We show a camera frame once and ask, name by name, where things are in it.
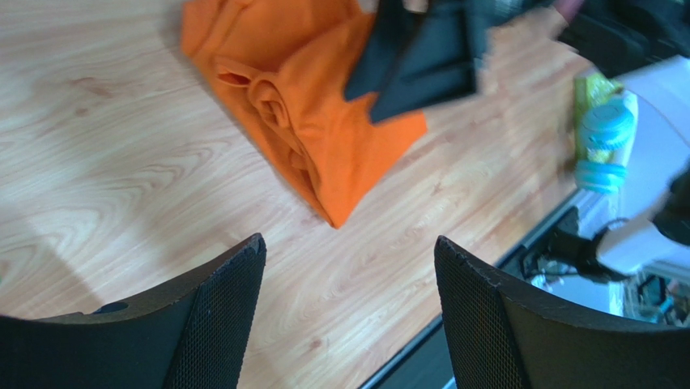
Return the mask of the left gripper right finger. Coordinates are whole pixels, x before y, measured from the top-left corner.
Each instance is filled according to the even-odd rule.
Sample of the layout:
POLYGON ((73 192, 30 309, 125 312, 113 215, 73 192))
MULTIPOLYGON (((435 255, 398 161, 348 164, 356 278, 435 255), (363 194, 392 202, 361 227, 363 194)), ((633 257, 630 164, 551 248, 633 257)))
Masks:
MULTIPOLYGON (((439 237, 434 248, 438 292, 445 243, 466 253, 467 263, 492 266, 439 237)), ((688 387, 688 329, 593 310, 506 276, 496 287, 509 303, 528 388, 688 387)))

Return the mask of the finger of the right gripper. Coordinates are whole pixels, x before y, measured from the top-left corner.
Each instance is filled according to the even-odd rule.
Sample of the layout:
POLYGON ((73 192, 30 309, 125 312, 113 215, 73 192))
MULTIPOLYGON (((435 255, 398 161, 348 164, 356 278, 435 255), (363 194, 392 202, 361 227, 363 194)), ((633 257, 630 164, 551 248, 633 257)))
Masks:
POLYGON ((488 27, 482 1, 431 1, 385 75, 372 122, 477 93, 488 27))
POLYGON ((399 54, 420 20, 421 14, 407 9, 404 1, 377 4, 373 26, 344 89, 345 100, 373 92, 383 96, 399 54))

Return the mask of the orange t shirt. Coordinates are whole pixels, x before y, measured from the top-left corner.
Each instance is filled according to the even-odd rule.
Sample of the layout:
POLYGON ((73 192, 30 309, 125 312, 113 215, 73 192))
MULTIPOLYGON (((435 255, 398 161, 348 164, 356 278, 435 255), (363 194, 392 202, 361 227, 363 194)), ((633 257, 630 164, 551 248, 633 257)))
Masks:
POLYGON ((357 1, 188 1, 181 49, 265 158, 334 228, 427 131, 343 91, 373 25, 357 1))

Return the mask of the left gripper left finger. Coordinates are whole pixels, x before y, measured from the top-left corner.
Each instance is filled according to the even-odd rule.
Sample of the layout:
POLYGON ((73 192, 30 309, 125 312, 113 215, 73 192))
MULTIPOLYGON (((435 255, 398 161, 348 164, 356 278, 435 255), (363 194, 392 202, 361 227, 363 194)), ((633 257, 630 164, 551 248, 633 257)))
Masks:
POLYGON ((1 318, 4 388, 234 388, 258 303, 266 244, 221 255, 97 311, 1 318))

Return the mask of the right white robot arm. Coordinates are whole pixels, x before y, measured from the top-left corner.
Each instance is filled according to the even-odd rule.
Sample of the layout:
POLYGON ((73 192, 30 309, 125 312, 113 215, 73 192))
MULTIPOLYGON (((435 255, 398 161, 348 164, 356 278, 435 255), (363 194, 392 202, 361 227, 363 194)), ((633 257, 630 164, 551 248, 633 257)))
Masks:
MULTIPOLYGON (((472 96, 479 91, 490 29, 549 10, 564 21, 558 38, 608 76, 641 68, 643 54, 663 43, 689 53, 689 7, 671 1, 431 1, 420 14, 401 1, 381 1, 344 96, 354 100, 376 92, 369 112, 375 123, 472 96)), ((581 276, 598 282, 626 279, 642 269, 689 277, 689 172, 671 172, 653 150, 649 130, 633 140, 638 116, 625 93, 587 109, 577 124, 587 151, 624 153, 622 160, 579 161, 581 188, 610 188, 626 169, 635 186, 645 184, 637 215, 593 239, 575 239, 575 252, 563 255, 581 276)))

